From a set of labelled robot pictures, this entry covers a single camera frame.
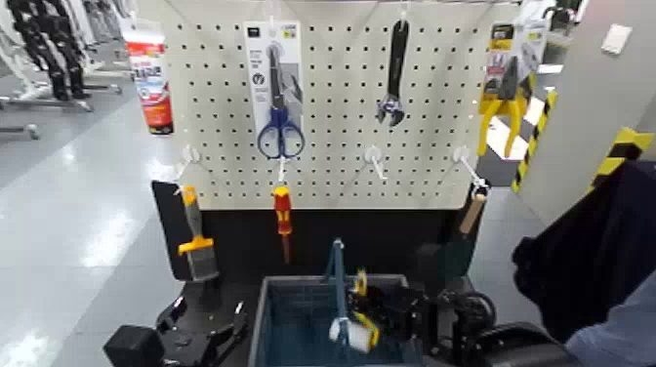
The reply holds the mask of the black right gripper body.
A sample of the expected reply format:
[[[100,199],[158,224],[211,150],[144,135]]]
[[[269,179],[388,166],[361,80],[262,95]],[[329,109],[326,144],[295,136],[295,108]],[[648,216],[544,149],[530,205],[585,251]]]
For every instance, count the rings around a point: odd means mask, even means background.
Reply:
[[[396,287],[377,296],[377,320],[386,336],[416,336],[423,327],[428,296],[417,289]]]

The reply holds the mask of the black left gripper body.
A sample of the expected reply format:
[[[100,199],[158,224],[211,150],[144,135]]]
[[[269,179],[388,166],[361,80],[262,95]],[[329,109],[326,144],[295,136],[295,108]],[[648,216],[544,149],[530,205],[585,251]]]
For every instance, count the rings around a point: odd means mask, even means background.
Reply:
[[[219,280],[186,283],[180,293],[187,311],[166,333],[166,363],[173,366],[219,366],[228,349],[221,346],[225,323],[220,317],[222,286]]]

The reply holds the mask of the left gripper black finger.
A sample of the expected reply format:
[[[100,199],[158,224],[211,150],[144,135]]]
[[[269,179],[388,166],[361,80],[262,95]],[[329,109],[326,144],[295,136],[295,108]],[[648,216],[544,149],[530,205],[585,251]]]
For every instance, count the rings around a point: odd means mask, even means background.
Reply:
[[[235,347],[247,334],[247,312],[243,301],[240,301],[233,313],[232,322],[222,329],[221,346],[223,349]]]
[[[157,331],[171,331],[187,311],[187,302],[184,296],[177,297],[156,319]]]

